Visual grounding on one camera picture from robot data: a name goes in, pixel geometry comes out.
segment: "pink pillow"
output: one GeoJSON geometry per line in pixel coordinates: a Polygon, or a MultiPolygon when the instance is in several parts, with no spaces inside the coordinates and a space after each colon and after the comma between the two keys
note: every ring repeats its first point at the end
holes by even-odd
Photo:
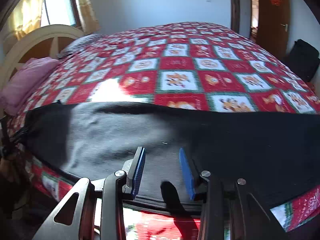
{"type": "Polygon", "coordinates": [[[36,58],[32,57],[31,59],[29,59],[21,69],[26,69],[26,68],[29,68],[29,67],[32,67],[32,61],[36,60],[36,58]]]}
{"type": "Polygon", "coordinates": [[[0,106],[10,115],[16,115],[29,96],[59,65],[50,57],[28,60],[11,78],[0,93],[0,106]]]}

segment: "doorway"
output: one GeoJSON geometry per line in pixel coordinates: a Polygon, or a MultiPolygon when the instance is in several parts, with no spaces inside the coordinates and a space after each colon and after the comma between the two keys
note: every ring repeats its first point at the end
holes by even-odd
{"type": "Polygon", "coordinates": [[[259,0],[251,0],[251,32],[250,40],[256,42],[259,26],[259,0]]]}

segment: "door handle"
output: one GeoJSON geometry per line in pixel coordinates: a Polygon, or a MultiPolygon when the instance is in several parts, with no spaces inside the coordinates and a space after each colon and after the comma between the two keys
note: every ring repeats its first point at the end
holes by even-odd
{"type": "Polygon", "coordinates": [[[288,31],[288,25],[287,24],[281,24],[281,26],[285,27],[285,31],[288,31]]]}

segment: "screw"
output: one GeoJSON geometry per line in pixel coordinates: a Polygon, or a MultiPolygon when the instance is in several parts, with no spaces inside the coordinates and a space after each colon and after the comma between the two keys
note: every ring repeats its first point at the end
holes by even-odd
{"type": "Polygon", "coordinates": [[[122,170],[116,171],[116,172],[115,172],[115,175],[116,175],[117,177],[122,177],[122,176],[124,175],[124,171],[122,171],[122,170]]]}
{"type": "Polygon", "coordinates": [[[202,171],[202,172],[201,172],[201,175],[202,175],[203,177],[210,177],[211,173],[210,173],[210,171],[202,171]]]}
{"type": "Polygon", "coordinates": [[[237,183],[239,185],[245,185],[247,182],[245,181],[245,179],[240,178],[240,179],[237,180],[237,183]]]}

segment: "curtain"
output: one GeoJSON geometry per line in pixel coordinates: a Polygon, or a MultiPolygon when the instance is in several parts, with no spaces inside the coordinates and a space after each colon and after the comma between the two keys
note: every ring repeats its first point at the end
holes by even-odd
{"type": "Polygon", "coordinates": [[[8,27],[21,40],[31,31],[40,28],[43,0],[21,0],[8,18],[8,27]]]}
{"type": "Polygon", "coordinates": [[[100,29],[99,22],[92,9],[90,0],[76,0],[79,18],[84,34],[91,34],[100,29]]]}
{"type": "Polygon", "coordinates": [[[31,31],[40,28],[43,0],[20,0],[1,30],[3,50],[12,46],[31,31]]]}

